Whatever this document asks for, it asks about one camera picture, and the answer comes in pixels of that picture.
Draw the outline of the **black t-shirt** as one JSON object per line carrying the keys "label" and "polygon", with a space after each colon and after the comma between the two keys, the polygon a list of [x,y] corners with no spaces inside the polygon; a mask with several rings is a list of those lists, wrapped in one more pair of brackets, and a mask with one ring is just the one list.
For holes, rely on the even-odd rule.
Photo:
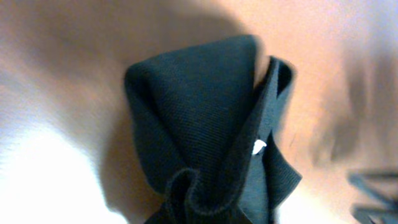
{"label": "black t-shirt", "polygon": [[128,68],[135,148],[164,196],[149,223],[273,223],[300,182],[273,137],[293,73],[271,57],[256,83],[256,53],[239,35]]}

